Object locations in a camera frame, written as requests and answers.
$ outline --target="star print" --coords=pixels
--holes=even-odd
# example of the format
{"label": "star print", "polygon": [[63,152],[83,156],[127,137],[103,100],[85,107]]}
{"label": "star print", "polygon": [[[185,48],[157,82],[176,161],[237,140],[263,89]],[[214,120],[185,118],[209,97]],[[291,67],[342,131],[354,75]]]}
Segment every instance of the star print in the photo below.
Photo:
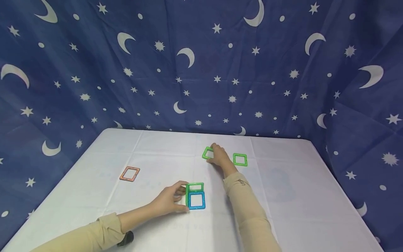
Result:
{"label": "star print", "polygon": [[214,34],[215,34],[216,32],[220,33],[220,30],[222,28],[220,28],[220,24],[218,24],[218,25],[214,24],[214,28],[212,28],[212,29],[214,30]]}
{"label": "star print", "polygon": [[255,54],[255,56],[256,56],[256,54],[259,53],[260,48],[258,48],[258,47],[256,46],[255,48],[252,48],[252,50],[253,50],[252,53]]}
{"label": "star print", "polygon": [[402,120],[399,118],[399,114],[397,114],[397,115],[389,114],[389,115],[390,115],[390,117],[386,118],[386,120],[389,120],[389,124],[394,123],[397,125],[397,122]]}
{"label": "star print", "polygon": [[352,171],[351,172],[347,172],[347,175],[345,175],[346,177],[349,177],[349,180],[354,179],[355,180],[355,175]]}
{"label": "star print", "polygon": [[218,83],[219,81],[221,81],[220,79],[221,79],[221,77],[218,77],[218,75],[217,75],[217,77],[214,77],[214,81],[216,81],[217,83]]}
{"label": "star print", "polygon": [[100,9],[100,12],[102,12],[105,15],[105,12],[108,12],[106,10],[106,5],[102,5],[101,3],[99,5],[97,5],[98,8]]}
{"label": "star print", "polygon": [[332,116],[337,115],[336,112],[337,112],[337,110],[334,110],[334,108],[332,108],[332,109],[330,110],[330,114],[331,114]]}
{"label": "star print", "polygon": [[77,75],[74,77],[71,76],[71,80],[74,81],[74,83],[80,82],[80,78],[77,78]]}
{"label": "star print", "polygon": [[44,122],[42,124],[48,125],[48,123],[51,123],[50,118],[46,117],[45,119],[42,119]]}
{"label": "star print", "polygon": [[309,10],[309,12],[312,12],[312,15],[314,14],[314,12],[318,12],[318,7],[320,5],[316,5],[316,2],[314,5],[311,5],[311,9]]}
{"label": "star print", "polygon": [[14,37],[20,36],[20,35],[18,34],[19,30],[16,30],[16,29],[14,28],[14,26],[8,27],[8,29],[9,29],[10,32],[14,35]]}
{"label": "star print", "polygon": [[36,183],[36,182],[34,181],[34,179],[35,179],[35,178],[33,178],[33,179],[28,178],[28,181],[25,182],[25,183],[27,184],[27,187],[28,187],[28,186],[32,187],[32,186]]}
{"label": "star print", "polygon": [[21,115],[27,115],[27,117],[29,117],[29,115],[33,115],[33,108],[28,108],[25,107],[25,109],[20,109],[22,111]]}

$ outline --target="hand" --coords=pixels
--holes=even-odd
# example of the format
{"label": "hand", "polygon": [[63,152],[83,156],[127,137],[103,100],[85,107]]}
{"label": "hand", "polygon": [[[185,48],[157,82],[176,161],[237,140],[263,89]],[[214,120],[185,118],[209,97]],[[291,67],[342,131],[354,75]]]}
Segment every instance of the hand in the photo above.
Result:
{"label": "hand", "polygon": [[150,203],[156,216],[166,215],[171,212],[187,212],[189,208],[185,205],[175,204],[181,200],[182,195],[186,194],[186,188],[183,185],[187,185],[188,182],[178,181],[172,186],[165,187],[162,192]]}

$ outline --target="beige sleeve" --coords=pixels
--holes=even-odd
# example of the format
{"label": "beige sleeve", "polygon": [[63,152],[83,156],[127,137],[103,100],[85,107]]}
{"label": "beige sleeve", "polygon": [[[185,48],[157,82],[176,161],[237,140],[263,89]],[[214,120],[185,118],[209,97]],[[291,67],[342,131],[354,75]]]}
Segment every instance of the beige sleeve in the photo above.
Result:
{"label": "beige sleeve", "polygon": [[224,179],[245,252],[280,252],[266,213],[246,178],[239,172]]}
{"label": "beige sleeve", "polygon": [[56,237],[37,247],[33,252],[101,251],[118,244],[124,237],[119,218],[116,213],[112,213]]}

